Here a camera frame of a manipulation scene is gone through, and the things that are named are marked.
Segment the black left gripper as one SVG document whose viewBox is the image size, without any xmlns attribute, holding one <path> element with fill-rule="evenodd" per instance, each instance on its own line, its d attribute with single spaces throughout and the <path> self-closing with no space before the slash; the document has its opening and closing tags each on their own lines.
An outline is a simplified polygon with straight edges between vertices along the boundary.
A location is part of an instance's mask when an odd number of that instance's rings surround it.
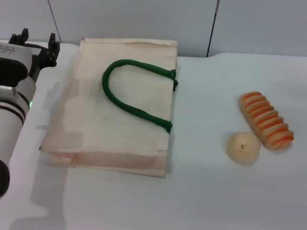
<svg viewBox="0 0 307 230">
<path fill-rule="evenodd" d="M 21 34 L 12 34 L 8 43 L 18 46 L 25 46 L 31 51 L 32 64 L 28 76 L 33 81 L 37 81 L 39 73 L 42 69 L 48 66 L 57 65 L 57 57 L 60 51 L 60 42 L 56 41 L 56 35 L 54 33 L 51 33 L 47 49 L 39 45 L 25 44 L 28 38 L 28 29 L 24 28 Z"/>
</svg>

